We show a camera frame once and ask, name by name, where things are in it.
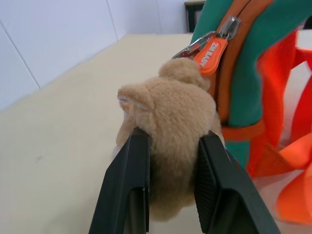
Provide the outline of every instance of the fuzzy fabric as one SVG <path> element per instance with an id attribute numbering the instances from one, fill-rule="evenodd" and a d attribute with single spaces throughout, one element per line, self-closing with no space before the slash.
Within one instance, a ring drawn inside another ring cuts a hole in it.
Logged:
<path id="1" fill-rule="evenodd" d="M 119 89 L 126 113 L 117 136 L 124 145 L 135 127 L 152 139 L 150 217 L 167 221 L 194 204 L 194 167 L 199 139 L 209 130 L 224 143 L 214 99 L 198 65 L 188 58 L 164 64 L 159 77 Z"/>

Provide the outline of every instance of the plush toy ear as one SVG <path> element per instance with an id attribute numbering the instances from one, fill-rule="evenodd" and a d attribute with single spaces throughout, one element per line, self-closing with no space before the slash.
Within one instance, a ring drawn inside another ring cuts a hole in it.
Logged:
<path id="1" fill-rule="evenodd" d="M 131 103 L 127 102 L 127 101 L 119 101 L 119 106 L 121 107 L 121 109 L 125 112 L 125 113 L 129 113 L 130 107 L 131 107 Z"/>
<path id="2" fill-rule="evenodd" d="M 130 103 L 146 111 L 154 109 L 150 93 L 143 85 L 123 86 L 118 90 L 117 98 L 124 110 L 127 110 Z"/>
<path id="3" fill-rule="evenodd" d="M 189 58 L 175 58 L 166 62 L 159 70 L 159 76 L 187 84 L 207 88 L 206 80 L 199 72 L 199 65 Z"/>

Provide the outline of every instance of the dark object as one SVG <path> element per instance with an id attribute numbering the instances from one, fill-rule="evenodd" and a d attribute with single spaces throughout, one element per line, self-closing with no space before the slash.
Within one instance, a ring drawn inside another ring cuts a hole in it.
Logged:
<path id="1" fill-rule="evenodd" d="M 310 16 L 305 22 L 303 29 L 312 29 L 312 16 Z"/>
<path id="2" fill-rule="evenodd" d="M 150 139 L 134 129 L 106 171 L 89 234 L 145 234 Z M 198 147 L 195 201 L 205 234 L 280 234 L 247 172 L 210 132 Z"/>
<path id="3" fill-rule="evenodd" d="M 150 148 L 150 137 L 134 129 L 105 173 L 89 234 L 148 232 Z"/>
<path id="4" fill-rule="evenodd" d="M 196 26 L 196 12 L 199 12 L 203 9 L 205 4 L 204 0 L 198 1 L 186 1 L 184 3 L 186 8 L 186 13 L 188 17 L 188 31 L 189 33 L 193 33 Z"/>

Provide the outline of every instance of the white wall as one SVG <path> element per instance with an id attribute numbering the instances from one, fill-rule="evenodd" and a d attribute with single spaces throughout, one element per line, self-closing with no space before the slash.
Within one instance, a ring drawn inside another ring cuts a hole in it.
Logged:
<path id="1" fill-rule="evenodd" d="M 0 110 L 127 33 L 185 32 L 184 0 L 0 0 Z"/>

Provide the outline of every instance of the orange zipper pull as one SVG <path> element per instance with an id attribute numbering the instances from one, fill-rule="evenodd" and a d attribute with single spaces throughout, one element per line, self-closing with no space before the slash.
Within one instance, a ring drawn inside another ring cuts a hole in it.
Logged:
<path id="1" fill-rule="evenodd" d="M 203 76 L 210 76 L 216 72 L 227 45 L 227 39 L 212 37 L 206 46 L 194 57 L 194 61 L 199 64 L 199 70 Z"/>

